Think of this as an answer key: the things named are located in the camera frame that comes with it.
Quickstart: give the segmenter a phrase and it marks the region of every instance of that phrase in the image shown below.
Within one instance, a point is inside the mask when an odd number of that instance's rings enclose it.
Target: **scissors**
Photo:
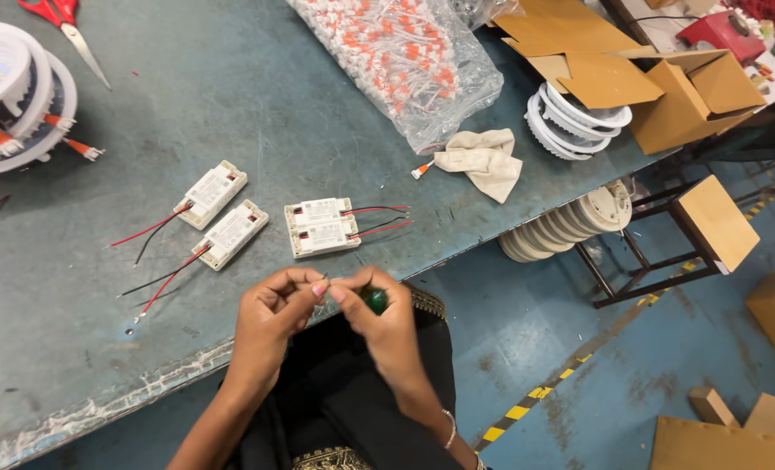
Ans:
[[[62,33],[68,37],[71,43],[74,44],[74,48],[80,53],[80,57],[86,61],[86,64],[91,68],[91,71],[94,72],[100,80],[103,80],[106,88],[111,90],[111,85],[106,80],[106,75],[100,70],[100,65],[97,65],[97,60],[94,59],[94,56],[91,55],[91,51],[88,50],[86,40],[82,38],[80,30],[77,29],[77,20],[74,18],[74,10],[77,9],[77,5],[80,2],[79,0],[53,0],[54,7],[57,8],[59,14],[57,14],[57,12],[54,11],[54,8],[50,6],[48,0],[39,0],[36,4],[27,3],[25,0],[17,0],[17,2],[19,2],[19,5],[27,11],[44,17],[46,20],[53,23],[54,26],[58,27]]]

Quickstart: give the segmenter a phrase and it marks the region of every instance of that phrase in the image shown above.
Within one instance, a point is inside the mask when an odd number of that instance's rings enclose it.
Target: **bag of connectors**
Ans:
[[[526,15],[518,0],[449,0],[456,16],[474,31],[496,17]]]
[[[286,0],[415,153],[497,99],[503,76],[451,0]]]

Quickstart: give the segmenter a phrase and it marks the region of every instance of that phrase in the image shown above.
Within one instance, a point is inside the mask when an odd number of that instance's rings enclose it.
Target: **silver bangle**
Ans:
[[[454,415],[451,414],[451,411],[443,408],[443,413],[445,413],[446,416],[448,416],[448,419],[451,420],[451,437],[448,438],[448,443],[445,444],[445,449],[448,450],[448,448],[451,447],[451,444],[454,442],[454,437],[456,436],[456,421],[454,420]]]

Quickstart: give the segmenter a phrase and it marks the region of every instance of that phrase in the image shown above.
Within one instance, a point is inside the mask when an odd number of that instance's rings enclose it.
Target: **blue painted floor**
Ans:
[[[716,163],[737,198],[775,178],[753,164]],[[691,179],[708,173],[688,170]],[[641,176],[652,192],[662,181]],[[624,326],[481,457],[506,468],[642,469],[651,458],[657,415],[696,419],[686,400],[694,386],[715,386],[740,420],[761,392],[775,395],[775,349],[743,300],[775,272],[775,201],[751,220],[762,238],[729,276],[672,289]],[[667,216],[630,230],[649,260],[691,250]],[[601,269],[619,287],[637,265],[619,237],[600,237]],[[496,242],[413,279],[449,308],[457,422],[475,443],[498,418],[551,378],[584,342],[608,336],[636,301],[593,309],[594,282],[575,252],[519,264]],[[216,392],[223,373],[187,386],[22,468],[163,468]]]

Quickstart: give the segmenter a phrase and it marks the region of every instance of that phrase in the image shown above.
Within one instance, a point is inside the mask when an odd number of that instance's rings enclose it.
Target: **red scissors handle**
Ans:
[[[25,0],[17,0],[21,7],[27,11],[44,17],[50,21],[56,27],[61,27],[63,23],[70,23],[77,26],[77,20],[74,18],[74,10],[77,9],[77,4],[80,0],[53,0],[54,7],[57,8],[57,12],[54,8],[50,7],[48,0],[39,0],[38,3],[27,3]]]

